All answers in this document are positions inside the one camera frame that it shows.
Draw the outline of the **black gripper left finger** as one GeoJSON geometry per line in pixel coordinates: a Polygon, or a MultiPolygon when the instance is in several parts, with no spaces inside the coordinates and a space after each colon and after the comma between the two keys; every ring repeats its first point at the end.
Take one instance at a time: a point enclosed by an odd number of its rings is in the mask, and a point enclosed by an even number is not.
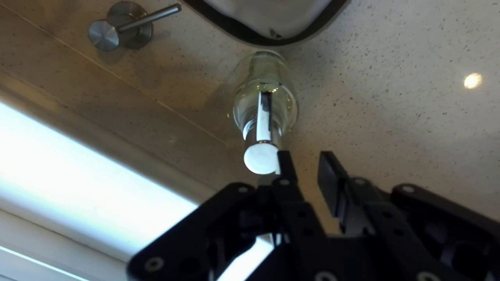
{"type": "Polygon", "coordinates": [[[280,165],[280,179],[288,180],[290,183],[296,183],[297,174],[296,174],[293,157],[288,150],[279,152],[279,165],[280,165]]]}

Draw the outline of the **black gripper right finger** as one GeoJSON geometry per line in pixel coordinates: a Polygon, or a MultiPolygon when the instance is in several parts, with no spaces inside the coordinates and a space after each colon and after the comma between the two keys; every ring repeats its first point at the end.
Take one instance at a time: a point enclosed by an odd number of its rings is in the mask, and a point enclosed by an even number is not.
{"type": "Polygon", "coordinates": [[[346,218],[352,205],[350,175],[333,152],[322,152],[319,158],[318,185],[335,218],[346,218]]]}

